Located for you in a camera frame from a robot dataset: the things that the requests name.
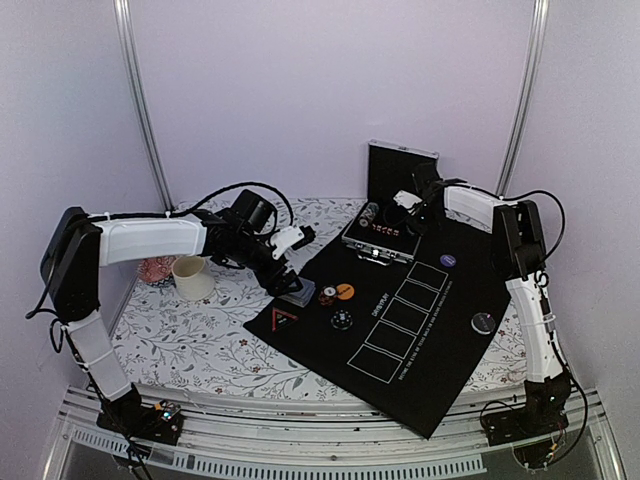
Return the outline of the blue playing card deck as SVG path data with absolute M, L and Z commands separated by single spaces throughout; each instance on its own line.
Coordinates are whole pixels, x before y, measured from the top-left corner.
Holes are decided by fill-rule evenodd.
M 296 292 L 290 292 L 280 296 L 280 299 L 295 306 L 304 308 L 311 301 L 316 285 L 313 281 L 299 277 L 302 288 Z

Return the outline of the orange black chip stack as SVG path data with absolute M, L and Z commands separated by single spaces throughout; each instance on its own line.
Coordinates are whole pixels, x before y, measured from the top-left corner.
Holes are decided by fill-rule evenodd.
M 331 306 L 337 299 L 337 289 L 335 286 L 325 286 L 320 290 L 318 301 L 321 306 Z

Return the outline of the purple small blind button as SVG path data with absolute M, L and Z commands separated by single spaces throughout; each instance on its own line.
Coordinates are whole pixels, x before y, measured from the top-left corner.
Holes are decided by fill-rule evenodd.
M 447 268 L 453 268 L 456 265 L 457 260 L 452 255 L 444 254 L 440 257 L 440 262 L 443 266 Z

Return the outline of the orange big blind button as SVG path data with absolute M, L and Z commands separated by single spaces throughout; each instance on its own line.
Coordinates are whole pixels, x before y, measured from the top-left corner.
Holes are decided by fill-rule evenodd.
M 336 297 L 340 300 L 350 300 L 355 295 L 355 288 L 348 283 L 342 283 L 336 286 Z

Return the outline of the black and green chip stack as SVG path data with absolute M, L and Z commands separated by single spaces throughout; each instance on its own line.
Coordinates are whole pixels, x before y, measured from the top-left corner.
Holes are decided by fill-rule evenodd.
M 337 330 L 348 330 L 353 325 L 353 317 L 347 310 L 337 310 L 332 314 L 330 323 Z

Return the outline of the black white dealer button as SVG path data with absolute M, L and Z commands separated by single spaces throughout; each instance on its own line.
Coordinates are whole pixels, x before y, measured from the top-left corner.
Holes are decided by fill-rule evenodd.
M 496 320 L 485 312 L 476 313 L 471 319 L 473 330 L 481 335 L 489 335 L 495 331 Z

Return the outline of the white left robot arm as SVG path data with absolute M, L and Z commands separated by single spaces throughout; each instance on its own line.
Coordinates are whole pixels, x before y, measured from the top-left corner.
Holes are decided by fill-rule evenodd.
M 236 185 L 239 195 L 218 211 L 200 200 L 182 210 L 90 214 L 71 206 L 61 215 L 40 263 L 48 313 L 63 326 L 70 346 L 96 391 L 110 403 L 111 419 L 128 434 L 148 426 L 103 318 L 103 302 L 115 289 L 114 270 L 131 270 L 153 257 L 205 257 L 231 269 L 247 269 L 271 297 L 296 292 L 302 283 L 286 254 L 312 242 L 315 231 L 259 194 L 259 182 Z

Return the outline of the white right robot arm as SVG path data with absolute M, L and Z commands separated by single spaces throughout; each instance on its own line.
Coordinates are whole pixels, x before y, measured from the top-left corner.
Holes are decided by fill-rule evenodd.
M 415 192 L 399 192 L 394 202 L 407 210 L 407 224 L 419 235 L 433 228 L 437 215 L 456 211 L 490 229 L 490 262 L 514 303 L 526 351 L 525 406 L 517 427 L 537 436 L 559 422 L 571 392 L 569 368 L 555 341 L 555 315 L 547 295 L 545 262 L 550 256 L 535 202 L 526 195 L 505 198 L 443 179 L 434 162 L 414 168 Z

